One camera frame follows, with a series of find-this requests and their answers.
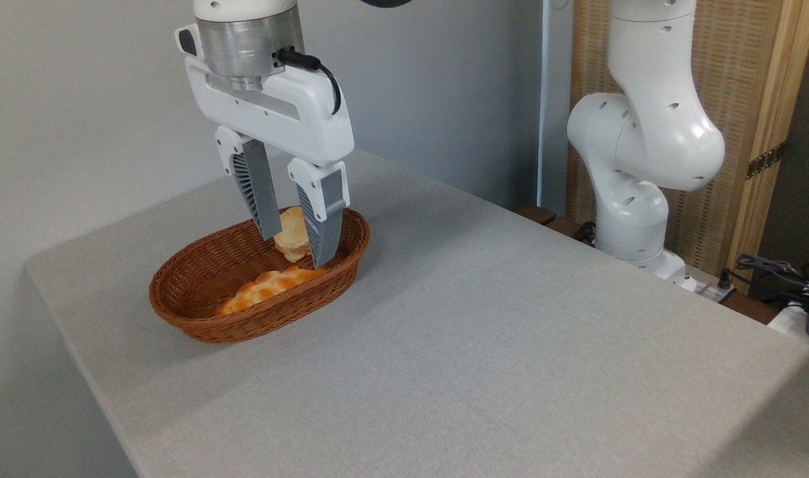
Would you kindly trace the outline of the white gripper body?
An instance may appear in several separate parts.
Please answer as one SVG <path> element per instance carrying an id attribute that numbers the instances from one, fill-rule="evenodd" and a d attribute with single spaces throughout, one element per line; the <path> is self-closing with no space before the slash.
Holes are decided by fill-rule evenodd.
<path id="1" fill-rule="evenodd" d="M 237 90 L 205 64 L 196 25 L 177 29 L 175 42 L 204 117 L 319 167 L 354 149 L 344 94 L 325 73 L 287 66 L 262 79 L 259 90 Z"/>

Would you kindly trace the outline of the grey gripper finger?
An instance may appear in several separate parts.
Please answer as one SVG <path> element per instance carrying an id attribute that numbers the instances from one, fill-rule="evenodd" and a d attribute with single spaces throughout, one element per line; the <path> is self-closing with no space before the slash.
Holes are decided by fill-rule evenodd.
<path id="1" fill-rule="evenodd" d="M 350 205 L 346 165 L 338 161 L 318 167 L 294 158 L 287 169 L 296 184 L 314 266 L 321 268 L 336 254 L 343 211 Z"/>
<path id="2" fill-rule="evenodd" d="M 234 177 L 259 235 L 267 241 L 282 230 L 265 145 L 226 126 L 215 133 L 223 169 Z"/>

